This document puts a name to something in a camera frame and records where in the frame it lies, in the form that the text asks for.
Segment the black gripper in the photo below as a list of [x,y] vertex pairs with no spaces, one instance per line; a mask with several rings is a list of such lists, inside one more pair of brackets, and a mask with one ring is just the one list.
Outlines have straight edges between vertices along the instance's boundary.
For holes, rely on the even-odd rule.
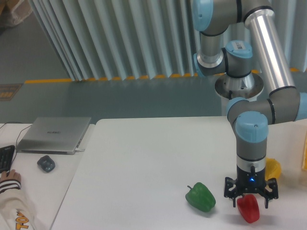
[[279,198],[278,183],[276,178],[265,181],[265,169],[251,174],[236,168],[237,179],[225,177],[224,180],[224,197],[229,198],[236,207],[236,198],[245,193],[260,194],[264,197],[265,208],[269,207],[269,202]]

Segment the person's hand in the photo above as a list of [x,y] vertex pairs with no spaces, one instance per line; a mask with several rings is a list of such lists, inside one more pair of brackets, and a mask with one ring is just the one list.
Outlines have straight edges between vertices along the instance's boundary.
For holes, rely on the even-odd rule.
[[3,171],[0,177],[0,185],[16,185],[21,188],[21,175],[16,170]]

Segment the white striped sleeve forearm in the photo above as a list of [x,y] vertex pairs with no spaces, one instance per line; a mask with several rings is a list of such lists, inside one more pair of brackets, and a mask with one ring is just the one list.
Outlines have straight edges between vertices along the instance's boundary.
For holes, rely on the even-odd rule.
[[37,230],[34,212],[27,203],[21,183],[6,179],[0,183],[0,228],[2,230]]

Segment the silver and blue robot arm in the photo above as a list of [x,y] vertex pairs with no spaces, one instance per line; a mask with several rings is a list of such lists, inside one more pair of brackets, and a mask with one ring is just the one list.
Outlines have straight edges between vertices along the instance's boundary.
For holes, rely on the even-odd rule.
[[235,80],[253,79],[251,59],[258,56],[269,89],[266,100],[250,101],[227,83],[226,117],[236,137],[236,179],[225,178],[224,196],[259,194],[278,198],[275,178],[265,179],[268,126],[307,116],[307,95],[294,84],[267,0],[195,0],[193,27],[201,47],[194,55],[200,76],[224,73]]

